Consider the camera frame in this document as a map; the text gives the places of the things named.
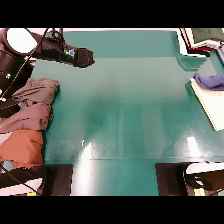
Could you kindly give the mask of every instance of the gray cloth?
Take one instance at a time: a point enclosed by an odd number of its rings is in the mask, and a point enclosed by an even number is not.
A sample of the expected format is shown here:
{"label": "gray cloth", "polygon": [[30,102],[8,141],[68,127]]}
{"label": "gray cloth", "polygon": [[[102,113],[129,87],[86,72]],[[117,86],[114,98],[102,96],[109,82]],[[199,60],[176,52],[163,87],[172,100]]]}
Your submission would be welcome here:
{"label": "gray cloth", "polygon": [[15,113],[0,125],[0,134],[15,130],[46,130],[53,119],[51,106],[38,103]]}
{"label": "gray cloth", "polygon": [[50,105],[54,100],[58,85],[57,80],[29,78],[26,85],[12,95],[12,99],[19,102],[21,108],[29,107],[33,103]]}

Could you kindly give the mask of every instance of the white towel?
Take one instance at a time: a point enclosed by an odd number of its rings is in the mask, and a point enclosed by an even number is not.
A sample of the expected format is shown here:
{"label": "white towel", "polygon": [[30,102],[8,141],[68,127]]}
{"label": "white towel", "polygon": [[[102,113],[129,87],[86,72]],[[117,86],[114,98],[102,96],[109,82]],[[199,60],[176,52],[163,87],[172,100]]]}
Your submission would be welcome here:
{"label": "white towel", "polygon": [[224,91],[214,91],[199,86],[195,79],[191,78],[191,86],[203,106],[214,129],[224,129]]}

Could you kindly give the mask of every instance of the black cable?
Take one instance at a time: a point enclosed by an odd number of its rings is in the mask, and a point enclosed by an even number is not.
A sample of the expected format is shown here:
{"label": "black cable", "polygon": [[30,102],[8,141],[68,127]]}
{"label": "black cable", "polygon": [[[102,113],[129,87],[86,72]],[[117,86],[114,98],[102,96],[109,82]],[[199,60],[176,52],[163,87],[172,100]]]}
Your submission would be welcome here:
{"label": "black cable", "polygon": [[13,180],[15,180],[16,182],[18,182],[18,183],[24,185],[25,187],[28,187],[30,190],[32,190],[32,191],[35,192],[36,194],[42,196],[39,192],[37,192],[36,190],[34,190],[34,189],[33,189],[32,187],[30,187],[29,185],[24,184],[24,183],[22,183],[21,181],[17,180],[15,177],[13,177],[13,176],[9,173],[9,171],[8,171],[4,166],[2,166],[1,163],[0,163],[0,167],[5,171],[5,173],[8,174]]}
{"label": "black cable", "polygon": [[13,79],[12,83],[9,85],[9,87],[5,90],[5,92],[2,94],[1,98],[3,98],[5,96],[5,94],[8,92],[8,90],[11,88],[11,86],[15,83],[17,77],[19,76],[19,73],[22,71],[23,67],[26,65],[26,63],[30,60],[30,58],[33,56],[33,54],[35,53],[35,51],[37,50],[37,48],[40,46],[40,44],[42,43],[48,29],[50,28],[46,28],[46,30],[44,31],[43,36],[41,37],[40,41],[38,42],[37,46],[33,49],[33,51],[31,52],[30,56],[25,60],[25,62],[23,63],[23,65],[20,67],[19,71],[17,72],[15,78]]}
{"label": "black cable", "polygon": [[213,193],[213,194],[210,194],[209,196],[213,196],[213,195],[215,195],[215,194],[218,194],[218,193],[220,193],[221,191],[224,191],[224,188],[223,188],[223,189],[220,189],[220,190],[218,190],[218,191],[216,191],[216,192]]}

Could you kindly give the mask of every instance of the dark green folded cloth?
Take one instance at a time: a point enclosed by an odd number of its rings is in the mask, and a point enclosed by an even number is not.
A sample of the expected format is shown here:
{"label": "dark green folded cloth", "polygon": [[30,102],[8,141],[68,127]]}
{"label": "dark green folded cloth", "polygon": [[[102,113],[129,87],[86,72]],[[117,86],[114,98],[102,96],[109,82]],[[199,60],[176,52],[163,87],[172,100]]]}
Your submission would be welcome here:
{"label": "dark green folded cloth", "polygon": [[224,33],[222,28],[191,28],[191,30],[195,44],[208,39],[224,41]]}

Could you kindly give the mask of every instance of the green table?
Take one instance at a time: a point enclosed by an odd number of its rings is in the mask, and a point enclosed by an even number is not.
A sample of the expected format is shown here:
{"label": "green table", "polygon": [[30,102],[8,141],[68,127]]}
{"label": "green table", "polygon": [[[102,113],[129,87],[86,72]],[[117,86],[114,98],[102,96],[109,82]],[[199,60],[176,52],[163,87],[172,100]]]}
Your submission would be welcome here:
{"label": "green table", "polygon": [[60,81],[43,154],[47,164],[74,164],[72,195],[158,195],[156,162],[224,160],[224,132],[214,131],[188,83],[196,71],[224,74],[216,53],[181,56],[176,33],[167,31],[65,39],[93,50],[96,63],[39,60],[33,77]]}

